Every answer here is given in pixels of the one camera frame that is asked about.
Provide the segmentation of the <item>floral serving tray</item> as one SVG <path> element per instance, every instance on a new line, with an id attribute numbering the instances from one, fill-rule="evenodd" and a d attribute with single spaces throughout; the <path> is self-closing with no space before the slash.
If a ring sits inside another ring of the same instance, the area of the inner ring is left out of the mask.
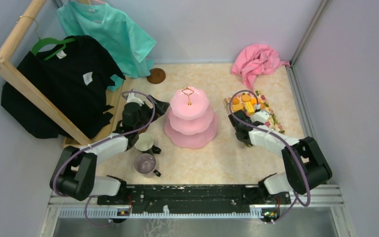
<path id="1" fill-rule="evenodd" d="M 271 108 L 269 102 L 267 101 L 266 97 L 259 90 L 254 90 L 253 93 L 252 92 L 240 92 L 240 93 L 238 93 L 236 95 L 236 97 L 239 98 L 240 103 L 244 105 L 244 102 L 241 100 L 241 96 L 243 94 L 249 94 L 251 96 L 250 102 L 252 103 L 253 106 L 258 104 L 257 100 L 255 99 L 255 96 L 254 96 L 254 94 L 255 94 L 258 97 L 258 101 L 259 101 L 259 104 L 261 105 L 261 109 L 266 110 L 270 114 L 270 117 L 269 117 L 268 121 L 265 123 L 265 125 L 268 128 L 273 129 L 273 130 L 275 130 L 281 134 L 285 134 L 285 130 L 284 130 L 283 126 L 281 125 L 281 123 L 278 121 L 278 118 L 275 115 L 273 109 Z M 246 113 L 245 108 L 244 108 L 243 112 L 249 118 L 251 118 L 251 116 Z"/>

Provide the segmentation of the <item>brown round coaster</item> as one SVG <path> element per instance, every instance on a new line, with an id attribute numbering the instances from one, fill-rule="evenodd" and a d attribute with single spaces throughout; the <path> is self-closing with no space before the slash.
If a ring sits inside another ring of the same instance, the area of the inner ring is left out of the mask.
<path id="1" fill-rule="evenodd" d="M 150 70 L 150 75 L 147 80 L 151 84 L 160 84 L 166 79 L 166 72 L 160 68 L 153 68 Z"/>

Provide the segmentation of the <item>pink three-tier cake stand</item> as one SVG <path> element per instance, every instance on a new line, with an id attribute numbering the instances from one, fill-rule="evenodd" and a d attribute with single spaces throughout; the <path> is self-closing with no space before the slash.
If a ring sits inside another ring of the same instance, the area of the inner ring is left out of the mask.
<path id="1" fill-rule="evenodd" d="M 206 93 L 193 86 L 176 91 L 170 101 L 164 131 L 181 148 L 199 149 L 214 139 L 218 118 Z"/>

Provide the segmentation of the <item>pink cloth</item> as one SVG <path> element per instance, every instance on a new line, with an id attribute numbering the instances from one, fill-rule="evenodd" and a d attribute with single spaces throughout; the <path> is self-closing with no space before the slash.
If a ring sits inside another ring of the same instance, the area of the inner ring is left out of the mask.
<path id="1" fill-rule="evenodd" d="M 282 66 L 289 67 L 290 62 L 281 60 L 276 50 L 267 44 L 253 44 L 240 52 L 230 73 L 240 76 L 242 83 L 253 90 L 258 75 L 272 75 Z"/>

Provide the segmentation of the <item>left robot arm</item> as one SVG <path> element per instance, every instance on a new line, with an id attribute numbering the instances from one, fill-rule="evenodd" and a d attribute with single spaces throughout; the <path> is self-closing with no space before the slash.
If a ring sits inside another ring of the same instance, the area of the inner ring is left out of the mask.
<path id="1" fill-rule="evenodd" d="M 165 115 L 170 107 L 170 103 L 146 95 L 151 102 L 149 106 L 137 94 L 137 91 L 122 93 L 126 104 L 122 118 L 111 134 L 92 144 L 79 148 L 68 146 L 62 151 L 49 181 L 55 194 L 79 201 L 98 196 L 108 196 L 116 204 L 127 201 L 128 190 L 121 186 L 123 180 L 96 176 L 96 168 L 112 156 L 131 149 L 137 142 L 139 132 Z"/>

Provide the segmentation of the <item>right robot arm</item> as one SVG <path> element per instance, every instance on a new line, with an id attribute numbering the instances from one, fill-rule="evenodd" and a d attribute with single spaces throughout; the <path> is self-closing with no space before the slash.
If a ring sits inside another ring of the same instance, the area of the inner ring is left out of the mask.
<path id="1" fill-rule="evenodd" d="M 263 147 L 283 160 L 284 172 L 260 181 L 262 187 L 258 190 L 258 197 L 263 203 L 272 203 L 282 192 L 308 194 L 332 178 L 332 170 L 314 138 L 286 136 L 253 120 L 243 111 L 231 113 L 228 118 L 240 142 Z"/>

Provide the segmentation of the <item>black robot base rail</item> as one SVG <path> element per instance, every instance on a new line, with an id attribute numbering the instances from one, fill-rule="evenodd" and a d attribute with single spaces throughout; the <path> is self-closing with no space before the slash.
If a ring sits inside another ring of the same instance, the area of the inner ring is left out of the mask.
<path id="1" fill-rule="evenodd" d="M 98 205 L 132 206 L 133 214 L 247 213 L 251 205 L 290 204 L 289 193 L 269 195 L 258 185 L 126 185 L 116 196 L 100 196 Z"/>

